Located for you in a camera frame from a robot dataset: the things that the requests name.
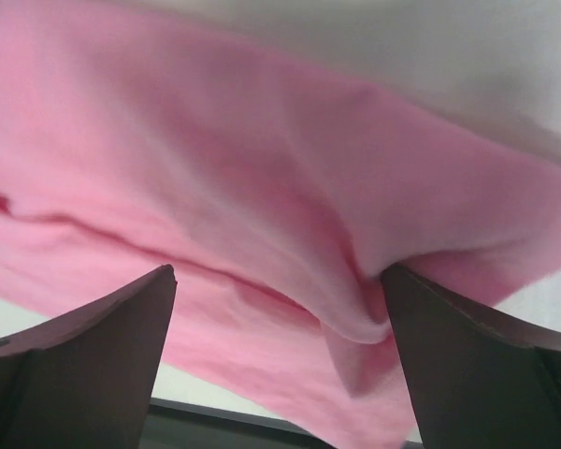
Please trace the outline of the pink t shirt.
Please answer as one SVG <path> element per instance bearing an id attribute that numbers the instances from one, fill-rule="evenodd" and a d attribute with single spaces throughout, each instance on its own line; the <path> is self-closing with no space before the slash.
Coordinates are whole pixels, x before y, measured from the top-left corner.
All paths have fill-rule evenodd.
<path id="1" fill-rule="evenodd" d="M 490 305 L 561 269 L 561 1 L 0 1 L 0 298 L 169 264 L 168 364 L 397 448 L 396 262 Z"/>

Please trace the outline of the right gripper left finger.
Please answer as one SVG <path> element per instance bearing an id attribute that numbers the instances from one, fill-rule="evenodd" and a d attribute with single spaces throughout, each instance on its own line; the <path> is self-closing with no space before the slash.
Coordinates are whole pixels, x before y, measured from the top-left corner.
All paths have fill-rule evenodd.
<path id="1" fill-rule="evenodd" d="M 0 338 L 0 448 L 137 448 L 176 290 L 161 266 Z"/>

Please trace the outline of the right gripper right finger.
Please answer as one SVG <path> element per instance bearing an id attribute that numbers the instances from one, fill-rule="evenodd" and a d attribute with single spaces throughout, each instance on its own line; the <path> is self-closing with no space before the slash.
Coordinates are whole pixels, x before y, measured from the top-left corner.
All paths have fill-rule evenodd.
<path id="1" fill-rule="evenodd" d="M 561 332 L 393 265 L 386 308 L 425 448 L 561 448 Z"/>

